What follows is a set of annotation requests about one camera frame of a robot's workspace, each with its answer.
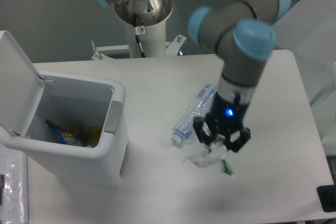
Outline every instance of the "green label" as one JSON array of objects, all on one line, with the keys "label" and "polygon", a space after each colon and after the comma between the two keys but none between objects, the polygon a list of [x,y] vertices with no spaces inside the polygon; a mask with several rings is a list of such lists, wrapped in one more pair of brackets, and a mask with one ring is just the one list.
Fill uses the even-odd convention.
[{"label": "green label", "polygon": [[224,168],[223,169],[224,173],[226,173],[226,174],[228,174],[230,176],[235,175],[235,173],[234,173],[234,171],[232,169],[232,166],[231,166],[231,164],[228,161],[223,160],[223,168]]}]

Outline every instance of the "open lid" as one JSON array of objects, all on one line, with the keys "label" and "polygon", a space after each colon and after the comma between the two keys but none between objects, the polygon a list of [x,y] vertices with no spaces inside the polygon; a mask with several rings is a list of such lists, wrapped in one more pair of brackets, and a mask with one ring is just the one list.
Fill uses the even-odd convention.
[{"label": "open lid", "polygon": [[0,127],[25,134],[44,90],[44,81],[8,31],[0,31]]}]

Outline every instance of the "plastic water bottle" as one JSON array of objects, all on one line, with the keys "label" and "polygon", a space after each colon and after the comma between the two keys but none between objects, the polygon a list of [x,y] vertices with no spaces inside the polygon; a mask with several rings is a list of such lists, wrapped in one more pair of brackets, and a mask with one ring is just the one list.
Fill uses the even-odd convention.
[{"label": "plastic water bottle", "polygon": [[217,87],[207,84],[196,96],[196,99],[190,104],[188,109],[181,116],[179,121],[173,127],[171,140],[179,145],[182,141],[186,141],[194,132],[193,123],[195,116],[205,117],[211,108]]}]

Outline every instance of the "white table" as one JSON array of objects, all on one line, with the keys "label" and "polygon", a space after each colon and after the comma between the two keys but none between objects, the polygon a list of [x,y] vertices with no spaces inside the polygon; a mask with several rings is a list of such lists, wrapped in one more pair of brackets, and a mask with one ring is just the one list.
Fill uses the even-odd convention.
[{"label": "white table", "polygon": [[119,188],[60,182],[28,161],[29,217],[40,223],[270,223],[336,217],[322,211],[316,187],[332,184],[293,55],[275,51],[245,117],[252,139],[220,165],[183,159],[203,146],[193,136],[171,144],[171,128],[223,62],[213,55],[35,64],[38,69],[121,81],[129,154]]}]

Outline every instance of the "trash can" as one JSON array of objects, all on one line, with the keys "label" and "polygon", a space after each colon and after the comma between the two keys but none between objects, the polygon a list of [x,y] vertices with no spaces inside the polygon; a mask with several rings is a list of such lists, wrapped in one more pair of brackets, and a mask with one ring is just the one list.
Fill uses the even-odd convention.
[{"label": "trash can", "polygon": [[[8,31],[0,31],[0,142],[61,179],[116,186],[127,150],[125,89],[115,80],[37,71]],[[94,148],[61,144],[46,124],[102,127]]]}]

